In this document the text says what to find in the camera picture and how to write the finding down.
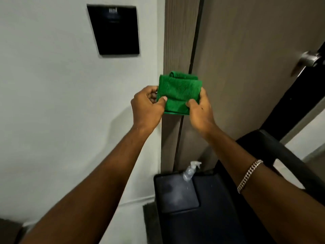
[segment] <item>white wall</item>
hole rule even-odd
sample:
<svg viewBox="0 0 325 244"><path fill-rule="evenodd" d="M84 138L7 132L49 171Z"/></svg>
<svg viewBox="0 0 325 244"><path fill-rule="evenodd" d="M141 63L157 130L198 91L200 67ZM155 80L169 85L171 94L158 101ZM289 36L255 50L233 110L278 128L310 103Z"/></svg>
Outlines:
<svg viewBox="0 0 325 244"><path fill-rule="evenodd" d="M101 58L87 3L135 5L141 56ZM0 217L38 220L129 130L162 70L158 22L157 0L0 0ZM157 128L121 203L153 195L159 167Z"/></svg>
<svg viewBox="0 0 325 244"><path fill-rule="evenodd" d="M325 143L325 110L308 123L285 146L303 159Z"/></svg>

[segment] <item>left hand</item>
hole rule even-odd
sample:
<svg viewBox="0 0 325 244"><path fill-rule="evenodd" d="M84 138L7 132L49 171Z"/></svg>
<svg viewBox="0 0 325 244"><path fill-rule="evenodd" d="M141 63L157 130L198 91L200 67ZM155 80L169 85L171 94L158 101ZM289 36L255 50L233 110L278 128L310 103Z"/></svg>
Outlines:
<svg viewBox="0 0 325 244"><path fill-rule="evenodd" d="M147 86L134 95L131 100L133 127L144 129L151 134L159 124L165 111L167 97L157 98L158 86Z"/></svg>

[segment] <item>forearm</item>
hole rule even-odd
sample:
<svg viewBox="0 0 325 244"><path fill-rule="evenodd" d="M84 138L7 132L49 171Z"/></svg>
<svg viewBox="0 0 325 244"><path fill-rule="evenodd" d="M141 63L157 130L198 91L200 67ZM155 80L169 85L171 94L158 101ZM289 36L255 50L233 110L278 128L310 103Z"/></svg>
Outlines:
<svg viewBox="0 0 325 244"><path fill-rule="evenodd" d="M256 159L218 127L211 128L206 139L238 186ZM278 243L324 241L325 208L263 164L242 195Z"/></svg>
<svg viewBox="0 0 325 244"><path fill-rule="evenodd" d="M132 128L103 162L37 223L22 243L98 243L148 135L144 130Z"/></svg>

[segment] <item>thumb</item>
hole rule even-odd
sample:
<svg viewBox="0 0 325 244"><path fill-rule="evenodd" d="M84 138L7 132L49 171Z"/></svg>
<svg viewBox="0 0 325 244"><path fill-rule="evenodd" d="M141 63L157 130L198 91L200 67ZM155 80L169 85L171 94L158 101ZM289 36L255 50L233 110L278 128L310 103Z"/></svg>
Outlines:
<svg viewBox="0 0 325 244"><path fill-rule="evenodd" d="M186 106L189 107L189 109L192 109L195 106L198 106L198 103L194 99L190 99L187 103Z"/></svg>
<svg viewBox="0 0 325 244"><path fill-rule="evenodd" d="M167 99L168 98L166 96L163 96L157 101L156 104L162 106L165 109Z"/></svg>

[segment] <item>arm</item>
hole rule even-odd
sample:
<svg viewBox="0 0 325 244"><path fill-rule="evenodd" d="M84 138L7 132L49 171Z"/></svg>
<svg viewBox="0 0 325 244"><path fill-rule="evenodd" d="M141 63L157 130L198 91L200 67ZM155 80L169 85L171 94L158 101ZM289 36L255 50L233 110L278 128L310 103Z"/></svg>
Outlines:
<svg viewBox="0 0 325 244"><path fill-rule="evenodd" d="M200 97L187 103L191 123L238 186L256 158L217 127L203 88ZM241 193L277 243L325 243L325 207L263 164Z"/></svg>
<svg viewBox="0 0 325 244"><path fill-rule="evenodd" d="M147 86L134 96L131 130L89 176L36 224L22 244L100 241L140 151L164 113L167 98L154 103L156 91L157 86Z"/></svg>

